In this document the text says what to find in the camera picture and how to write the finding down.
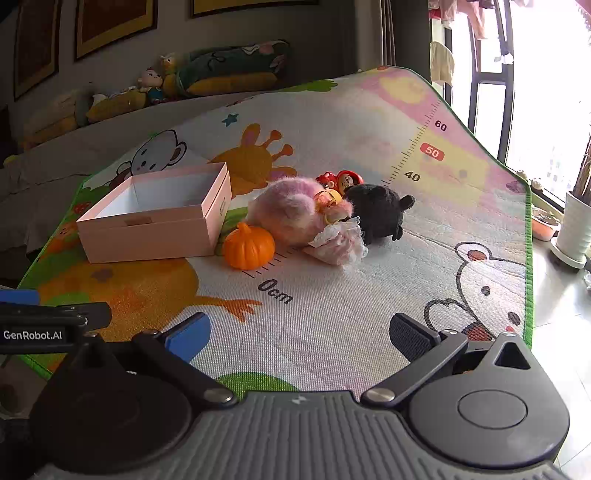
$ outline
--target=framed picture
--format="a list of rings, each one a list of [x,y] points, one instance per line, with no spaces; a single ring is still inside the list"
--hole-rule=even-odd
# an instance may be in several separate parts
[[[189,0],[191,17],[218,14],[245,8],[274,7],[277,5],[317,5],[319,0]]]
[[[158,0],[77,0],[75,60],[158,26]]]
[[[57,73],[61,0],[23,0],[14,41],[14,99]]]

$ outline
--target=red toy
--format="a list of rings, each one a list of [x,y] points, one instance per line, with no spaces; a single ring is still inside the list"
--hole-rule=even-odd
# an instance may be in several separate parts
[[[316,181],[320,183],[325,189],[334,189],[336,187],[336,175],[331,171],[324,172],[320,177],[316,177]]]
[[[325,189],[335,189],[344,195],[347,188],[363,183],[363,178],[354,171],[341,170],[336,175],[331,171],[324,172],[320,177],[316,177],[316,181]]]

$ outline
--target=black stuffed bear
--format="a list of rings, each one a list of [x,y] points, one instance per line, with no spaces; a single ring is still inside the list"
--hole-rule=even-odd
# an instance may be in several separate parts
[[[345,191],[343,198],[353,204],[353,215],[359,216],[359,226],[364,232],[366,245],[392,235],[392,241],[399,240],[402,230],[402,213],[414,205],[414,197],[402,198],[387,187],[361,183]]]

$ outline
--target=fluffy pink toy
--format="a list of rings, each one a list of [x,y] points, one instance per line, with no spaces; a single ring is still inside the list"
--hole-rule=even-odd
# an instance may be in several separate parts
[[[313,179],[286,177],[271,183],[248,204],[246,222],[267,230],[285,245],[301,247],[324,230],[324,215],[343,219],[353,214],[353,205],[342,200],[337,205],[316,211],[314,195],[324,190]]]

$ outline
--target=number 40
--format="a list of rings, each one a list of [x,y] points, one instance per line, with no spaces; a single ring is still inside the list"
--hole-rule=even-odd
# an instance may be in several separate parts
[[[413,172],[408,171],[404,174],[405,177],[408,177],[409,179],[411,179],[412,181],[419,181],[421,179],[421,176],[418,173],[415,173],[413,175]]]

